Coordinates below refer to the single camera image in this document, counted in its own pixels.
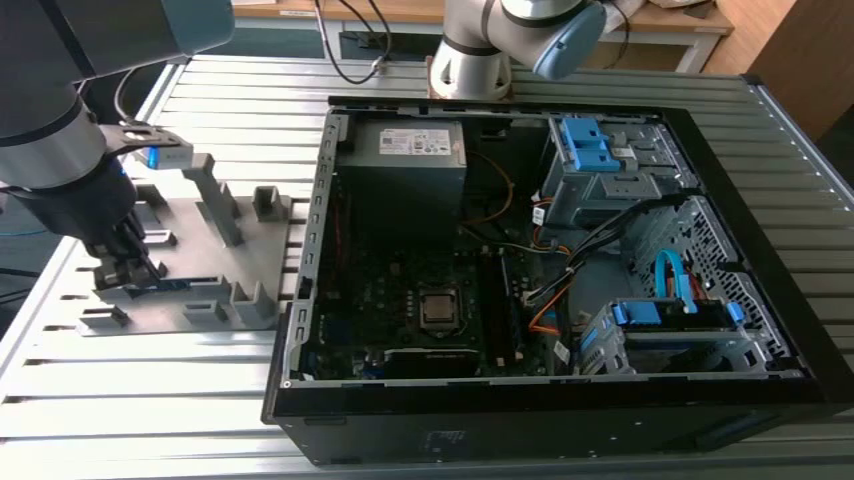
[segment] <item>floor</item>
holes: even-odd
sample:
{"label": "floor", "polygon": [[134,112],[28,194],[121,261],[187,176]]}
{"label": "floor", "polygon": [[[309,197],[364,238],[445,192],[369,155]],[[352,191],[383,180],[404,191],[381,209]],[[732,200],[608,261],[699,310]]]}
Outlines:
{"label": "floor", "polygon": [[[376,58],[380,50],[376,45],[372,45],[375,48],[363,48],[363,41],[364,37],[359,39],[355,35],[341,38],[341,50],[345,58],[365,60]],[[421,60],[425,55],[435,52],[437,43],[439,38],[436,36],[396,35],[393,37],[395,54],[392,58],[395,60]],[[239,30],[232,42],[215,48],[209,53],[303,58],[323,57],[317,32],[295,30]],[[133,81],[128,85],[125,98],[125,108],[128,110],[138,108],[154,83],[160,69],[160,65],[153,65],[134,75]],[[85,99],[101,122],[106,123],[117,121],[112,110],[112,92],[117,81],[118,76],[100,79],[94,83]],[[848,111],[848,114],[819,140],[818,147],[847,181],[854,183],[854,109]],[[50,233],[25,237],[1,235],[2,233],[29,232],[38,229],[37,220],[13,199],[9,200],[5,206],[5,213],[0,216],[0,268],[41,271],[58,243],[58,237]],[[25,290],[32,286],[32,283],[33,279],[0,275],[0,335],[5,332],[22,303],[22,299],[18,299],[18,296],[4,296],[4,294]]]}

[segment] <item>robotic arm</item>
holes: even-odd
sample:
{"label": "robotic arm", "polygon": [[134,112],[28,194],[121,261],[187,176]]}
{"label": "robotic arm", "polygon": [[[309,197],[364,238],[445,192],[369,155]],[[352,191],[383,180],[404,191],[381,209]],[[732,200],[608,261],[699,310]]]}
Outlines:
{"label": "robotic arm", "polygon": [[444,98],[496,100],[509,92],[509,57],[548,80],[567,77],[596,46],[606,11],[592,0],[453,0],[429,67]]}
{"label": "robotic arm", "polygon": [[229,0],[0,0],[0,181],[44,226],[101,260],[96,286],[159,280],[117,156],[72,84],[228,41]]}

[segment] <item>aluminum workbench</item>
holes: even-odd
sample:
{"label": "aluminum workbench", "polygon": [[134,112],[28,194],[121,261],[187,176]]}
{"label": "aluminum workbench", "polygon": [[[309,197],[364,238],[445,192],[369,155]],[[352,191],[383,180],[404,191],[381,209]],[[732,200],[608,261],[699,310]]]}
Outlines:
{"label": "aluminum workbench", "polygon": [[[369,62],[343,63],[348,74],[367,72]],[[517,101],[691,111],[854,365],[854,195],[763,87],[738,77],[608,71],[555,84],[516,71],[513,89]],[[140,117],[213,154],[215,174],[235,194],[264,181],[297,200],[303,224],[289,237],[283,302],[295,289],[327,96],[425,92],[420,63],[392,64],[360,87],[324,60],[199,56],[165,67]],[[78,336],[62,298],[86,293],[80,275],[89,274],[76,269],[90,262],[77,242],[62,240],[0,344],[6,478],[567,478],[600,471],[623,472],[608,478],[854,477],[852,412],[706,455],[316,469],[279,427],[259,420],[273,332]]]}

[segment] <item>wooden table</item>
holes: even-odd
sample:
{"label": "wooden table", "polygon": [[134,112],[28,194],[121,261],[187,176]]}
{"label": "wooden table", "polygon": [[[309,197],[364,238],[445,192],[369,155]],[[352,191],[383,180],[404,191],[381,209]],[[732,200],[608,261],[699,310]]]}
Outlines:
{"label": "wooden table", "polygon": [[[381,30],[368,2],[351,0],[349,3],[371,23],[371,28]],[[392,32],[441,35],[443,0],[376,0],[376,4]],[[332,40],[332,55],[340,59],[340,42],[336,41],[339,35],[343,32],[364,32],[367,29],[336,0],[321,0],[321,7]],[[237,6],[235,14],[237,27],[241,28],[316,29],[313,0],[280,0],[275,5]],[[708,18],[696,19],[684,15],[680,10],[666,10],[650,3],[632,15],[630,21],[630,43],[687,47],[675,69],[682,73],[699,73],[718,41],[732,32],[732,24],[716,9]],[[622,42],[623,32],[604,34],[600,41]]]}

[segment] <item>wooden cabinet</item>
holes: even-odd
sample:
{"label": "wooden cabinet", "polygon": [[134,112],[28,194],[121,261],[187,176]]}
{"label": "wooden cabinet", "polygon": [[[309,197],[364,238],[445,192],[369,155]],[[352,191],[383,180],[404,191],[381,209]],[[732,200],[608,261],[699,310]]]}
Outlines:
{"label": "wooden cabinet", "polygon": [[815,140],[854,104],[854,1],[718,0],[735,24],[706,73],[754,73]]}

